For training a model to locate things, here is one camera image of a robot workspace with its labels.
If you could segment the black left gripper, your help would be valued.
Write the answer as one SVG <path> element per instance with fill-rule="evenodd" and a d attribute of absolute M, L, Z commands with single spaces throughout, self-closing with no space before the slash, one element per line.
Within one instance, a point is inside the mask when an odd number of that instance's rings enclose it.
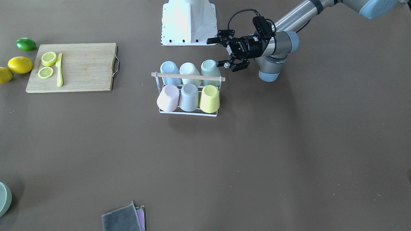
<path fill-rule="evenodd" d="M 234 38 L 235 30 L 219 30 L 213 38 L 208 38 L 206 44 L 227 45 L 230 60 L 218 61 L 217 67 L 230 69 L 232 72 L 244 70 L 251 58 L 263 55 L 263 40 L 258 35 L 248 35 Z"/>

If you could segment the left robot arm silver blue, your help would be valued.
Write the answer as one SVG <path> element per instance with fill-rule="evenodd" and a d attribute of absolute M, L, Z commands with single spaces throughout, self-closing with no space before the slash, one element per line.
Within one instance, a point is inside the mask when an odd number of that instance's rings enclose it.
<path fill-rule="evenodd" d="M 235 31 L 228 25 L 218 30 L 207 44 L 220 44 L 230 55 L 229 60 L 217 62 L 217 67 L 225 67 L 232 72 L 244 70 L 254 59 L 259 65 L 258 75 L 265 82 L 275 81 L 286 62 L 288 54 L 299 47 L 298 33 L 324 9 L 342 3 L 367 19 L 374 19 L 387 13 L 397 0 L 304 0 L 277 22 L 262 16 L 255 9 L 235 12 L 254 12 L 252 23 L 255 32 L 251 35 L 235 37 Z"/>

